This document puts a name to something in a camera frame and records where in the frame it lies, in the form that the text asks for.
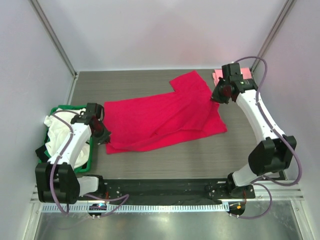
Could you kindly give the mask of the red t shirt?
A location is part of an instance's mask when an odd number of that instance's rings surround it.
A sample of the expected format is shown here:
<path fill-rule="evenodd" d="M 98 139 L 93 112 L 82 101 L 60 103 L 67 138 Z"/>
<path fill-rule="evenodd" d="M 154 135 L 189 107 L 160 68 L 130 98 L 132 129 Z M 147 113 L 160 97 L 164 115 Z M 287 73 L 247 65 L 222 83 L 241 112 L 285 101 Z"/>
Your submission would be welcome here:
<path fill-rule="evenodd" d="M 219 104 L 191 71 L 170 81 L 172 92 L 104 103 L 111 131 L 106 153 L 147 152 L 227 132 Z"/>

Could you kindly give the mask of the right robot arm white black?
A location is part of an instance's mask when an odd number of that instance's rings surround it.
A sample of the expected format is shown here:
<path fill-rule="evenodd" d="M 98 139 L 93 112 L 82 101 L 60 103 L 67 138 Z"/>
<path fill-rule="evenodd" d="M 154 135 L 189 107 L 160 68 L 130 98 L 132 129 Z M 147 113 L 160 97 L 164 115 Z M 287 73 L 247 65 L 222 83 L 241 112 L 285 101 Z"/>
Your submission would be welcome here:
<path fill-rule="evenodd" d="M 230 173 L 226 191 L 239 198 L 255 181 L 288 169 L 297 146 L 294 136 L 288 136 L 276 124 L 267 110 L 259 88 L 248 68 L 239 63 L 223 65 L 212 73 L 215 88 L 211 100 L 219 104 L 235 102 L 243 111 L 256 138 L 256 147 L 248 156 L 248 163 Z"/>

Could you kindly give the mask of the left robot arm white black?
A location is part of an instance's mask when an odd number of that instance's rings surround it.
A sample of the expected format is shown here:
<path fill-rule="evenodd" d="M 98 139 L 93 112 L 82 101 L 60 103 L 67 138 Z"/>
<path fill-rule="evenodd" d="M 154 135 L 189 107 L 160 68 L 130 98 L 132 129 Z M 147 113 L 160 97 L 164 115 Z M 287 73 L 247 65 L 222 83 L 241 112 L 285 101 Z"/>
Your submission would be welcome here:
<path fill-rule="evenodd" d="M 72 118 L 66 121 L 59 113 L 68 112 Z M 111 132 L 103 124 L 104 107 L 88 103 L 80 112 L 61 109 L 51 114 L 68 128 L 68 133 L 57 151 L 46 161 L 38 163 L 35 178 L 38 199 L 42 203 L 75 204 L 86 194 L 104 194 L 106 187 L 101 175 L 77 177 L 75 165 L 83 146 L 91 139 L 99 145 L 110 142 Z"/>

